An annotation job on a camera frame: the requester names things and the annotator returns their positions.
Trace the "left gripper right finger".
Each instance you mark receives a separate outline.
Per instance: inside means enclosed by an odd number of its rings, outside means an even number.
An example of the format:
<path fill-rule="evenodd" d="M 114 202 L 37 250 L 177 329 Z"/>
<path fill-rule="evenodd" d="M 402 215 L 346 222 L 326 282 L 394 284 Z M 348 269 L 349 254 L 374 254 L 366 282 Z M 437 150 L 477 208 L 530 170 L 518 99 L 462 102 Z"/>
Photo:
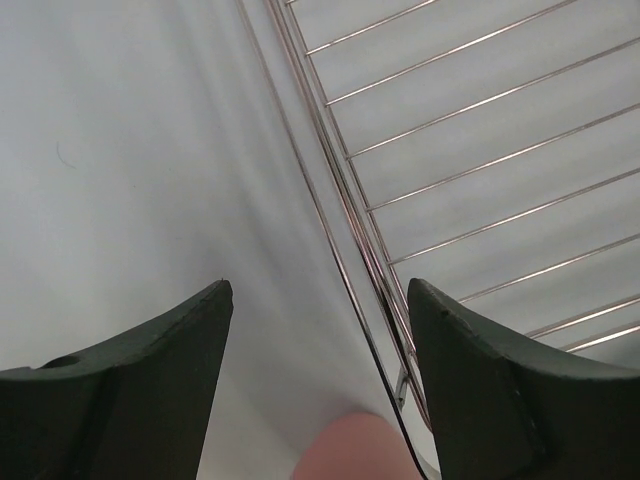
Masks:
<path fill-rule="evenodd" d="M 544 345 L 414 278 L 409 320 L 445 479 L 635 479 L 639 373 Z"/>

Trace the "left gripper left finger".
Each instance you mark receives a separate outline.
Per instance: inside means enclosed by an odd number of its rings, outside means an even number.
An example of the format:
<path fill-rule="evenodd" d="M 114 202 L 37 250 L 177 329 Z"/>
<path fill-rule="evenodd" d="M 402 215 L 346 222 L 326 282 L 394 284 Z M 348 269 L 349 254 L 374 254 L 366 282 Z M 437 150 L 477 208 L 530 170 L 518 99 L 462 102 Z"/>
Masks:
<path fill-rule="evenodd" d="M 219 280 L 168 312 L 1 374 L 5 479 L 193 479 L 233 314 Z"/>

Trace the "metal wire dish rack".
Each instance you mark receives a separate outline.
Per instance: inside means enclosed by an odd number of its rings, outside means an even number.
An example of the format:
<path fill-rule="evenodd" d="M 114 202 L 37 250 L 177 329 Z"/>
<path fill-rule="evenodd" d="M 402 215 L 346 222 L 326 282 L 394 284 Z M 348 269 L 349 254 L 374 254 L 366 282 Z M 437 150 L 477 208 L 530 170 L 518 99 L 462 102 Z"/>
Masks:
<path fill-rule="evenodd" d="M 635 1 L 241 1 L 411 456 L 450 475 L 410 281 L 639 367 Z"/>

